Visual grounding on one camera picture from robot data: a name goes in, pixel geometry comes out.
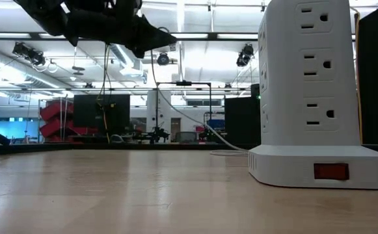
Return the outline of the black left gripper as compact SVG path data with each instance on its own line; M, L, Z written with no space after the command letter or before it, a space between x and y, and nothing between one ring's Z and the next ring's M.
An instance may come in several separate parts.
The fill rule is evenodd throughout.
M138 59L150 49L175 44L177 38L137 16L142 0L66 0L64 36L76 46L78 39L90 38L125 46Z

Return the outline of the black aluminium table frame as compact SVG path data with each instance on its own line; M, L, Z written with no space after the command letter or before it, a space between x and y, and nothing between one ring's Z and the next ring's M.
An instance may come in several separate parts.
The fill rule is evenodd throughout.
M230 147L224 144L73 144L73 143L49 143L49 144L18 144L10 145L9 139L0 135L0 155L15 153L32 153L39 151L60 151L60 150L229 150Z

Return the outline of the blue lit screen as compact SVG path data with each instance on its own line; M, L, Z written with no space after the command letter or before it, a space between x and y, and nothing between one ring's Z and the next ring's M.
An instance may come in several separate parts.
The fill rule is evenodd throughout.
M0 119L0 134L9 139L37 137L39 125L36 119L4 118Z

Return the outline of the black round ceiling lamp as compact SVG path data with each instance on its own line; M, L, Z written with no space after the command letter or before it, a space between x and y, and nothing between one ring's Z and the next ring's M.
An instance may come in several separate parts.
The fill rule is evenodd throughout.
M166 66L167 64L169 64L170 62L170 59L169 59L169 56L166 52L161 52L158 57L157 57L157 63L160 65L160 66Z

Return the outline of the red storage bins stack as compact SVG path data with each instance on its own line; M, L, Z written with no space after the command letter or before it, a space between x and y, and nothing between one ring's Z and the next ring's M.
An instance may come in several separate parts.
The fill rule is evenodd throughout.
M71 101L50 101L40 109L44 125L39 128L45 142L73 142L74 137L96 134L95 127L74 125L74 104Z

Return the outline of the white power strip tower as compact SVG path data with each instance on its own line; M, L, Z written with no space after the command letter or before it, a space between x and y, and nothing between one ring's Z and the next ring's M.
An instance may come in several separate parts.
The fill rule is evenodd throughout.
M249 173L278 187L378 190L378 151L360 143L349 0L271 0L258 60Z

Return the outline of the small black distant robot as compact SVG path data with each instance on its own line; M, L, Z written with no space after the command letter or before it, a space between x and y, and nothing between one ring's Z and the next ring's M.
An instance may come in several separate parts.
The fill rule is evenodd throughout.
M143 134L144 139L149 140L150 144L158 143L161 138L163 139L163 142L166 142L166 140L169 139L169 136L170 134L160 127L154 127L151 132Z

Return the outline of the black horizontal frame beam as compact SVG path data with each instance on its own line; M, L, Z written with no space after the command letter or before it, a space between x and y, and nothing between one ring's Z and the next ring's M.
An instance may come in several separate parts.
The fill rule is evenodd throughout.
M235 41L252 42L258 40L256 32L172 32L178 41ZM0 40L62 41L64 36L51 36L44 32L0 32Z

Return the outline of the black metal stand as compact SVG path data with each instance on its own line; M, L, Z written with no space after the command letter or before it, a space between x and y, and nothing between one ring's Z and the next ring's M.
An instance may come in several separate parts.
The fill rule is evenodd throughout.
M211 101L212 101L212 85L211 83L205 83L205 82L192 82L192 81L186 81L186 80L182 80L182 81L175 81L175 82L155 82L155 120L156 120L156 123L155 123L155 127L158 128L158 101L159 101L159 97L161 97L165 102L166 104L174 111L176 111L177 113L181 114L182 116L185 116L186 118L190 119L191 121L193 122L196 122L198 124L202 124L206 129L208 129L213 135L215 134L215 130L209 126L209 124L207 122L203 122L201 123L200 121L197 121L196 119L186 115L185 113L181 112L180 110L178 110L171 102L168 101L168 99L163 95L163 93L161 92L160 88L159 88L159 85L175 85L175 86L193 86L193 85L206 85L209 87L209 119L211 120L212 119L212 105L211 105Z

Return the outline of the silver ceiling duct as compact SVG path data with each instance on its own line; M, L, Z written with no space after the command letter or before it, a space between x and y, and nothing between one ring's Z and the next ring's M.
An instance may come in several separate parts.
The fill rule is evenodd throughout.
M49 88L68 88L69 85L46 75L44 72L39 72L32 67L31 64L24 64L18 58L9 58L0 53L0 75L5 79L21 81L21 78L26 80L27 77L34 78Z

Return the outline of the black monitor panel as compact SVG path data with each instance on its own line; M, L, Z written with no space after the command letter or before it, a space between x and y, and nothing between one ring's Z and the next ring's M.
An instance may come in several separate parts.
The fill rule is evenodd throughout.
M96 128L100 134L121 135L129 128L130 95L100 94L74 97L75 127Z

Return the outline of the black cabinet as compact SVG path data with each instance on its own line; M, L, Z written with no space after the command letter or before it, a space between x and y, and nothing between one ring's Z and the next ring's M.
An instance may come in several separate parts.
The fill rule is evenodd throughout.
M245 148L261 144L260 85L252 84L250 97L233 97L224 100L226 140Z

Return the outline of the white pillar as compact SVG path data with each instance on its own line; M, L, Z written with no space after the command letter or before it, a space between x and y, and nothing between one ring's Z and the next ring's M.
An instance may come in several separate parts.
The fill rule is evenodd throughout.
M146 131L152 132L155 127L164 129L170 133L171 129L171 107L168 104L171 99L169 91L157 92L151 90L147 93L147 111L146 111Z

